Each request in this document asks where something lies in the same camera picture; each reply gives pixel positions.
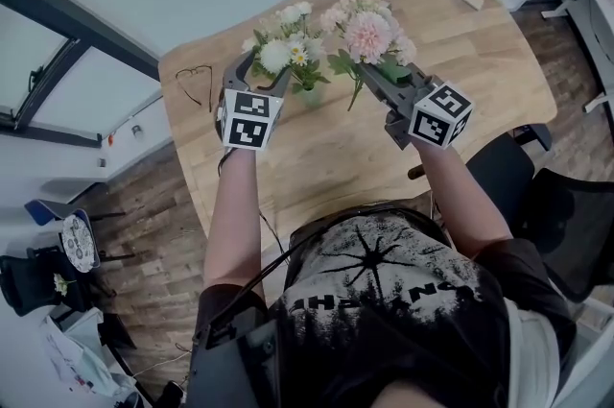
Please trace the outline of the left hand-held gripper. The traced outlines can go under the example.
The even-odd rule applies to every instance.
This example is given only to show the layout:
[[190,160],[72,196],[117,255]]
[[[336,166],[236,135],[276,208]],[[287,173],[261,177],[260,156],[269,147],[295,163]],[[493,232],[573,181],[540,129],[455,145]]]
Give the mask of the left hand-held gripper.
[[285,67],[269,86],[251,90],[246,75],[254,57],[253,51],[243,53],[223,74],[215,127],[226,148],[263,151],[281,114],[292,69]]

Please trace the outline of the pale green vase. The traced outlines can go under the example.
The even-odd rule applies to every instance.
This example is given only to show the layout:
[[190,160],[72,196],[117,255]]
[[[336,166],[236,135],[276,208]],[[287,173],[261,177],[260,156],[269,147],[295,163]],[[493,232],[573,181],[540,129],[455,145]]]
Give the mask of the pale green vase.
[[307,108],[317,108],[322,102],[323,90],[320,87],[313,86],[311,89],[305,89],[302,84],[294,83],[292,93]]

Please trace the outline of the round patterned cushion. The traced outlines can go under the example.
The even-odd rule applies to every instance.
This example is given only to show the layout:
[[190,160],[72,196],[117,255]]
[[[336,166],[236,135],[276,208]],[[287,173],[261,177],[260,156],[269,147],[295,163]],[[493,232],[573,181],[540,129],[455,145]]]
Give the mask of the round patterned cushion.
[[77,215],[63,220],[61,240],[70,263],[81,273],[94,268],[95,246],[87,223]]

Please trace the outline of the white desk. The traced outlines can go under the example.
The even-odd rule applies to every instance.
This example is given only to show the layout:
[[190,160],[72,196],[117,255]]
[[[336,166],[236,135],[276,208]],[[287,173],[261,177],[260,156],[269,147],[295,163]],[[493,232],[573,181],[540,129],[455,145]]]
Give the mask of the white desk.
[[611,0],[561,0],[551,11],[541,13],[545,20],[568,17],[579,31],[601,83],[600,93],[583,106],[588,114],[602,106],[614,116],[614,2]]

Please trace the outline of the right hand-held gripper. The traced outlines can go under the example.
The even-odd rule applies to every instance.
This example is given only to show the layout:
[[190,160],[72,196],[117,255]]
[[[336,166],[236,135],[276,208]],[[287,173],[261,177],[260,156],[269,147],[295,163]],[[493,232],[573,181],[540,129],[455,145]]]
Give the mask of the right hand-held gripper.
[[414,63],[406,68],[406,83],[425,86],[399,89],[375,66],[358,64],[364,85],[390,107],[385,131],[401,150],[417,140],[441,149],[449,147],[465,130],[474,103],[451,82],[431,81]]

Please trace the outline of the blue chair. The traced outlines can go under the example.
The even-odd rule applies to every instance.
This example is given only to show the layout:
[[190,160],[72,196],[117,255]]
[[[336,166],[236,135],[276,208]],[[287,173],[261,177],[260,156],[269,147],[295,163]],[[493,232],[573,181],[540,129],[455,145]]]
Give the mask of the blue chair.
[[[134,252],[121,254],[121,255],[107,255],[106,252],[100,251],[98,249],[97,241],[94,235],[94,231],[92,229],[93,222],[99,222],[99,221],[103,221],[109,218],[121,217],[125,215],[124,212],[105,213],[105,214],[99,214],[99,215],[94,215],[93,217],[90,217],[84,209],[76,205],[61,204],[61,203],[55,203],[55,202],[45,201],[45,200],[30,201],[25,204],[25,209],[28,211],[30,216],[40,227],[44,227],[47,224],[50,224],[52,221],[54,221],[54,222],[61,222],[61,230],[62,230],[63,220],[66,219],[68,216],[77,215],[81,219],[83,219],[87,223],[87,226],[89,227],[89,230],[94,240],[95,264],[92,270],[99,268],[102,262],[119,261],[119,260],[130,259],[130,258],[136,257],[136,254]],[[61,232],[59,233],[59,239],[61,243],[61,248],[64,252],[64,248],[63,248],[62,240],[61,240]]]

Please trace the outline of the white plastic bag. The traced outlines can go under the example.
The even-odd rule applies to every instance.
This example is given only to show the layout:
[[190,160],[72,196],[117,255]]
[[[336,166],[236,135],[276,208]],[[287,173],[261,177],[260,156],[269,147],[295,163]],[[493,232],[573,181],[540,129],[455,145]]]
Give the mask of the white plastic bag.
[[103,344],[99,332],[103,322],[103,312],[93,307],[63,322],[49,315],[39,332],[61,382],[78,392],[120,401],[136,392],[136,380]]

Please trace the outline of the black office chair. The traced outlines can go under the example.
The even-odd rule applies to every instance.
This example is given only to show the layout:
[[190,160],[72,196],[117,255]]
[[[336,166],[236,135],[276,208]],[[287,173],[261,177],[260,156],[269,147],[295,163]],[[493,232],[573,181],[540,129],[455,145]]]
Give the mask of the black office chair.
[[614,182],[536,170],[507,134],[463,162],[508,223],[512,238],[473,259],[509,298],[533,303],[554,286],[580,303],[614,285]]

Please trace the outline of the white flower bouquet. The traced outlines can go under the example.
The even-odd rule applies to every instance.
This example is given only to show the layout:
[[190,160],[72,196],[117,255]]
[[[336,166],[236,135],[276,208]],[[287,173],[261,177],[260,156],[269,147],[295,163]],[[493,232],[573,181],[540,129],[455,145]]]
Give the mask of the white flower bouquet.
[[244,53],[254,54],[253,76],[274,80],[280,73],[290,73],[294,92],[330,83],[320,71],[325,56],[323,31],[311,27],[312,10],[310,2],[301,1],[260,20],[261,27],[242,46]]

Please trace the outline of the grey waist pack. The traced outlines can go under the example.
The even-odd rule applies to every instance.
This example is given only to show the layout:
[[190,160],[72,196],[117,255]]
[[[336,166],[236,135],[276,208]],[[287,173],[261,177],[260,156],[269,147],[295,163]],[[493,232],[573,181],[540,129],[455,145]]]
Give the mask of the grey waist pack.
[[280,360],[275,320],[226,309],[197,335],[185,408],[281,408]]

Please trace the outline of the black-framed window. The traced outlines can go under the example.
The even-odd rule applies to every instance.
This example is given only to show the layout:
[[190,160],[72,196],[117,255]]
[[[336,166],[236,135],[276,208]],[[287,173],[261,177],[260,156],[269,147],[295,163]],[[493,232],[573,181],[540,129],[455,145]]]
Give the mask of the black-framed window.
[[159,88],[158,60],[73,0],[0,0],[0,134],[99,148]]

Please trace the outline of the person's left forearm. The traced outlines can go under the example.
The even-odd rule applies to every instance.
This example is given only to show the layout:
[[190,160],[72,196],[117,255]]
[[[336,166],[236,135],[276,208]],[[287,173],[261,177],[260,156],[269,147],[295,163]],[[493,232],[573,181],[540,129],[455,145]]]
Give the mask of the person's left forearm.
[[204,256],[204,287],[245,286],[261,270],[256,154],[237,149],[221,167]]

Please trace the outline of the thin-framed eyeglasses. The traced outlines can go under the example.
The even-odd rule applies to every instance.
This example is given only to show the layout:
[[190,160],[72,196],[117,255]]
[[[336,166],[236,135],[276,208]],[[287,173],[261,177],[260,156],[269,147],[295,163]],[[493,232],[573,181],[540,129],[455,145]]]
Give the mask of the thin-framed eyeglasses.
[[177,81],[178,86],[182,90],[182,92],[187,96],[189,100],[198,105],[199,107],[203,106],[203,102],[193,96],[186,87],[182,84],[182,81],[185,79],[192,79],[194,77],[198,77],[204,75],[206,77],[205,84],[208,87],[207,91],[207,107],[208,111],[211,112],[213,110],[213,68],[209,64],[198,64],[186,68],[182,68],[178,70],[175,74],[175,79]]

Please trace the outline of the person's black printed t-shirt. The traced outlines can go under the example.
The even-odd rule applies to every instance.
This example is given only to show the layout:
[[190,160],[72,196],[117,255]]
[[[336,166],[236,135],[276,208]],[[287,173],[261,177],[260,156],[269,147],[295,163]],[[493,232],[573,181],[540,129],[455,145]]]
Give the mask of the person's black printed t-shirt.
[[577,327],[535,246],[473,258],[404,212],[344,219],[296,255],[272,306],[283,408],[368,408],[395,381],[448,408],[546,405],[567,381]]

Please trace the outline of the pink flower bouquet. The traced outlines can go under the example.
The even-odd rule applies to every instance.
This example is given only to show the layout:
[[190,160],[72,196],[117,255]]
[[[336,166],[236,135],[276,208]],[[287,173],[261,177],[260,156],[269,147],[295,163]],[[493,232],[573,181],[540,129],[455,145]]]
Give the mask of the pink flower bouquet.
[[338,0],[320,15],[320,27],[340,38],[341,49],[329,54],[329,68],[354,82],[356,98],[366,82],[360,68],[370,65],[391,84],[409,77],[416,47],[384,0]]

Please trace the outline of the person's right forearm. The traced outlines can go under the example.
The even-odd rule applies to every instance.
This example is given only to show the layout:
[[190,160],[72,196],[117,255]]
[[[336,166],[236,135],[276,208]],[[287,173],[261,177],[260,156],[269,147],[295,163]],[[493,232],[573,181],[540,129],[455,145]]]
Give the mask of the person's right forearm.
[[457,250],[473,258],[512,238],[508,223],[453,147],[441,149],[414,139],[425,175]]

